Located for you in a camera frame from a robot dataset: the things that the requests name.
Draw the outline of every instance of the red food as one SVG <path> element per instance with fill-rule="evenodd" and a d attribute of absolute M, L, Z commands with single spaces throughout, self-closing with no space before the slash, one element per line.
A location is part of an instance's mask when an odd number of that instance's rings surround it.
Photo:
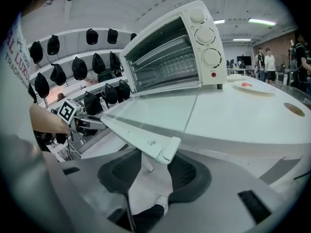
<path fill-rule="evenodd" d="M 242 83 L 241 85 L 242 85 L 242 87 L 245 87 L 245 86 L 250 86 L 250 87 L 252 87 L 252 85 L 251 85 L 250 83 Z"/>

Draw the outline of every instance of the circular sticker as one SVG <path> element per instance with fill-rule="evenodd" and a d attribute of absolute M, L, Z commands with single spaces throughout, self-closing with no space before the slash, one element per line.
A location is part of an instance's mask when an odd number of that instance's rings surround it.
<path fill-rule="evenodd" d="M 301 116 L 301 117 L 305 116 L 304 112 L 301 109 L 299 109 L 297 106 L 291 103 L 284 103 L 284 106 L 298 116 Z"/>

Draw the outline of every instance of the brick wall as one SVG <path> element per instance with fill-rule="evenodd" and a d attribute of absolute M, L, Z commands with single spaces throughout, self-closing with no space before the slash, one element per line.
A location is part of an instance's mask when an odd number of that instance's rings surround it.
<path fill-rule="evenodd" d="M 294 32 L 287 33 L 269 41 L 263 42 L 253 47 L 254 54 L 257 55 L 258 47 L 263 47 L 263 54 L 266 55 L 266 48 L 270 48 L 272 55 L 276 59 L 276 66 L 285 64 L 288 66 L 288 49 L 291 47 L 291 40 L 295 40 Z"/>

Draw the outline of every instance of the white toaster oven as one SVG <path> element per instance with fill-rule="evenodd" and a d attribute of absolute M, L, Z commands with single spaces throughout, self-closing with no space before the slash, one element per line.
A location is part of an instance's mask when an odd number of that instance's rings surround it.
<path fill-rule="evenodd" d="M 162 86 L 222 84 L 224 49 L 202 1 L 179 7 L 142 30 L 120 53 L 132 92 Z"/>

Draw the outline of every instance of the ceiling light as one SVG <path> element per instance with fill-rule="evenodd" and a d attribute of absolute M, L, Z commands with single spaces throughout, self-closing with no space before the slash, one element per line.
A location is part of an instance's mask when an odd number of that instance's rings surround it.
<path fill-rule="evenodd" d="M 225 20 L 216 20 L 214 21 L 215 24 L 225 23 Z"/>
<path fill-rule="evenodd" d="M 234 41 L 251 41 L 251 39 L 233 39 Z"/>
<path fill-rule="evenodd" d="M 270 26 L 276 25 L 275 22 L 259 20 L 259 19 L 249 19 L 248 22 L 261 23 L 261 24 L 266 24 L 266 25 L 270 25 Z"/>

